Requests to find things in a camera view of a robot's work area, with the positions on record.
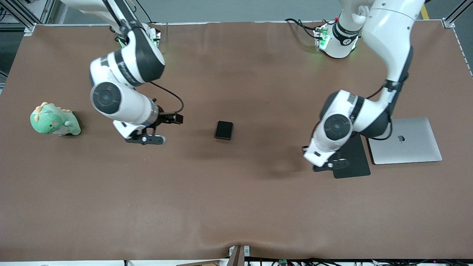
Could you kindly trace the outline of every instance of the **plush toy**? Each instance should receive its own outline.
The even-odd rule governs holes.
[[[80,127],[75,115],[66,109],[43,102],[31,113],[31,125],[41,134],[65,136],[70,133],[80,134]]]

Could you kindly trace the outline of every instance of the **black round joint cap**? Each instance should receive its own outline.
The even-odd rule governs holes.
[[[122,94],[115,84],[104,82],[97,85],[92,100],[100,112],[111,115],[120,108]]]
[[[339,140],[350,133],[350,121],[344,115],[331,115],[325,121],[324,130],[329,139]]]

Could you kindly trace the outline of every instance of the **green plush toy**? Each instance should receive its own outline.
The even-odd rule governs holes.
[[[41,134],[79,135],[80,127],[75,115],[66,109],[43,102],[31,113],[31,125]]]

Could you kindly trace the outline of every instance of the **small black box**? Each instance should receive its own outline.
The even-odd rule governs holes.
[[[215,131],[215,138],[221,140],[231,140],[233,131],[233,123],[219,121],[217,123],[217,130]]]

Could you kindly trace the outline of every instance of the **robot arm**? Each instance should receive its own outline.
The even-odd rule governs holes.
[[[94,108],[108,118],[127,142],[164,144],[161,136],[147,135],[146,128],[155,130],[160,123],[182,123],[182,116],[163,113],[150,99],[134,87],[159,79],[165,61],[150,31],[138,21],[127,0],[62,0],[86,14],[103,18],[117,35],[126,40],[126,46],[97,58],[90,64],[92,91],[90,99]]]
[[[389,126],[412,59],[411,28],[424,0],[376,0],[363,26],[365,43],[387,66],[381,96],[374,102],[345,90],[331,94],[304,157],[322,167],[350,138],[351,132],[373,138]]]

